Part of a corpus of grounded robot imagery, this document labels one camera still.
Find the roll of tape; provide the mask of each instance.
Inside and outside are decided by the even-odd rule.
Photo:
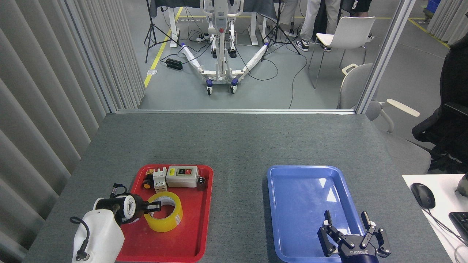
[[[179,197],[173,192],[160,192],[148,199],[148,202],[160,201],[161,206],[171,205],[174,207],[172,213],[162,219],[154,218],[151,214],[145,214],[149,227],[156,232],[167,232],[174,229],[182,221],[182,204]]]

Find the black office chair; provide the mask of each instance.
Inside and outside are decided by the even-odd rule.
[[[468,172],[468,33],[451,45],[440,76],[440,107],[413,128],[413,136],[435,144],[429,170]]]

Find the table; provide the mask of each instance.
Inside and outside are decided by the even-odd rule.
[[[149,163],[213,168],[201,263],[281,262],[267,184],[272,165],[341,169],[357,211],[388,233],[393,253],[381,263],[450,262],[365,115],[172,112],[106,116],[23,262],[71,261],[77,226],[68,218],[82,217],[113,183],[130,186]]]
[[[255,35],[256,30],[256,19],[257,13],[263,14],[265,16],[276,18],[276,12],[273,6],[274,0],[245,0],[244,2],[244,13],[252,13],[250,18],[250,29],[249,35],[252,45],[258,45],[258,40]],[[200,1],[199,0],[152,0],[152,3],[155,5],[151,5],[151,8],[157,8],[161,6],[168,7],[169,13],[169,23],[172,32],[172,39],[176,42],[178,40],[180,29],[177,28],[176,19],[175,19],[175,7],[193,7],[193,8],[200,8]],[[263,25],[260,28],[262,33],[262,37],[265,38],[265,28],[266,28],[266,18],[263,18]],[[174,41],[170,42],[170,47],[175,48],[177,47],[177,43]]]
[[[450,212],[468,212],[468,198],[455,193],[458,182],[464,174],[456,175],[403,175],[403,178],[408,187],[413,183],[422,183],[429,187],[434,194],[436,206],[431,209],[431,213],[435,218],[441,221],[444,225],[449,227],[452,231],[459,234],[452,221],[448,217]],[[434,219],[424,213],[427,220],[430,222],[431,227],[436,233],[439,240],[442,242],[445,250],[447,251],[450,259],[456,263],[454,253],[455,249],[462,245],[462,243],[453,237],[451,234],[442,230]],[[463,247],[458,249],[458,259],[462,263],[468,263],[468,248]]]

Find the white table leg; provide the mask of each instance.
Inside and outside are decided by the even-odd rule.
[[[175,41],[178,41],[180,29],[178,29],[176,26],[176,17],[174,15],[174,8],[169,8],[169,23],[171,25],[171,32],[172,32],[171,37]],[[170,47],[177,47],[177,43],[174,41],[171,41]]]
[[[263,18],[263,23],[261,25],[258,25],[258,29],[260,30],[260,34],[262,35],[262,39],[264,39],[263,42],[267,41],[266,38],[266,18]]]
[[[257,25],[257,13],[252,13],[250,18],[250,27],[249,27],[249,34],[250,34],[250,41],[252,42],[252,46],[258,46],[257,36],[255,35]]]

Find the power adapter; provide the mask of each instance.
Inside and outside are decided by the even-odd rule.
[[[172,59],[172,58],[166,59],[165,63],[166,63],[166,65],[168,67],[174,68],[174,69],[177,69],[177,70],[181,70],[183,68],[183,65],[182,65],[181,61],[175,60],[175,59]]]

